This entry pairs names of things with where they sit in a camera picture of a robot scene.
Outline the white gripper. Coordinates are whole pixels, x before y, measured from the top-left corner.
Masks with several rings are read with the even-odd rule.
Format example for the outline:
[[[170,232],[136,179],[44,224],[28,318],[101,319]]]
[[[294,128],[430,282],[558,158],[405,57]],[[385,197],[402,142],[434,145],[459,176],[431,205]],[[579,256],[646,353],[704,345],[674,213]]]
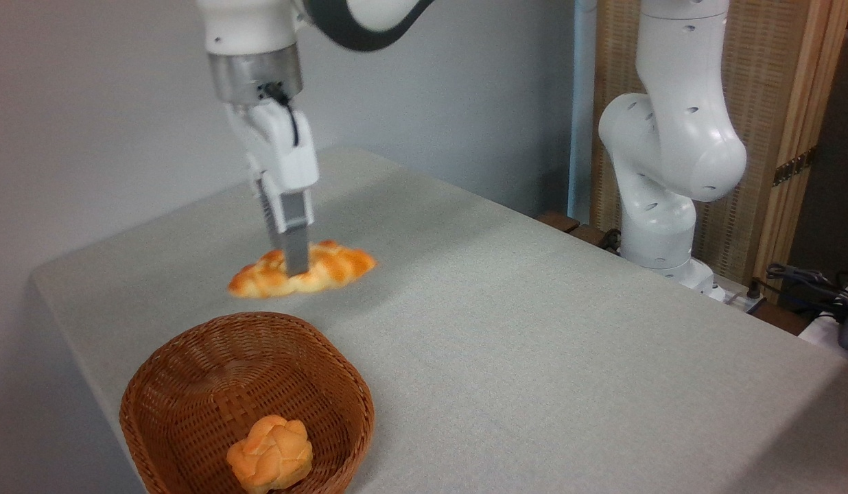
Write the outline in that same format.
[[[308,119],[300,110],[274,100],[255,106],[226,104],[224,109],[257,175],[255,191],[272,249],[282,246],[289,277],[301,275],[310,269],[311,198],[307,189],[320,178]],[[268,194],[279,195],[279,229]]]

